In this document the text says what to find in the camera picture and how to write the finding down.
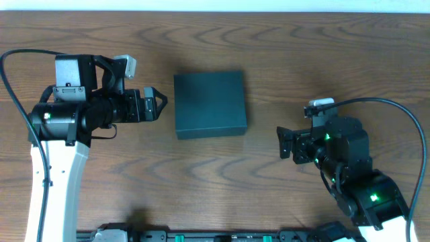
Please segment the black gift box with lid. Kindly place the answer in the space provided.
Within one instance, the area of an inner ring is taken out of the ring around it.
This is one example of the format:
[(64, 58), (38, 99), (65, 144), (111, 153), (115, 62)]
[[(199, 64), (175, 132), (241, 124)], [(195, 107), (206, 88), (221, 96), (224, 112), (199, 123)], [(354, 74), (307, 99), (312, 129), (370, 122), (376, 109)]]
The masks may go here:
[(241, 71), (175, 75), (174, 94), (175, 132), (179, 140), (246, 133)]

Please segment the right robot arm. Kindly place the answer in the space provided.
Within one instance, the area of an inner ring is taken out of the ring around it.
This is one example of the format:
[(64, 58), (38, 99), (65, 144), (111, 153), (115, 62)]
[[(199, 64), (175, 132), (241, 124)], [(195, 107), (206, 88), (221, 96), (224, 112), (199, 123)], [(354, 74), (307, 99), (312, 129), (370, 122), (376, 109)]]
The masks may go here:
[(312, 128), (277, 127), (279, 155), (295, 164), (313, 163), (329, 194), (361, 236), (416, 241), (410, 209), (394, 180), (373, 167), (367, 132), (356, 118), (315, 117)]

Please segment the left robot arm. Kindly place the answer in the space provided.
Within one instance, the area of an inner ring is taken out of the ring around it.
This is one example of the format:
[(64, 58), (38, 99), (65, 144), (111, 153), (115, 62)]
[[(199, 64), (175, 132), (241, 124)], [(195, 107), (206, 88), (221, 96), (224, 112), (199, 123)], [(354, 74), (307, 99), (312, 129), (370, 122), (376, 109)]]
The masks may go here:
[(125, 89), (135, 74), (129, 55), (58, 54), (56, 85), (30, 112), (33, 167), (26, 241), (76, 241), (79, 191), (92, 132), (118, 123), (152, 122), (168, 99), (154, 87)]

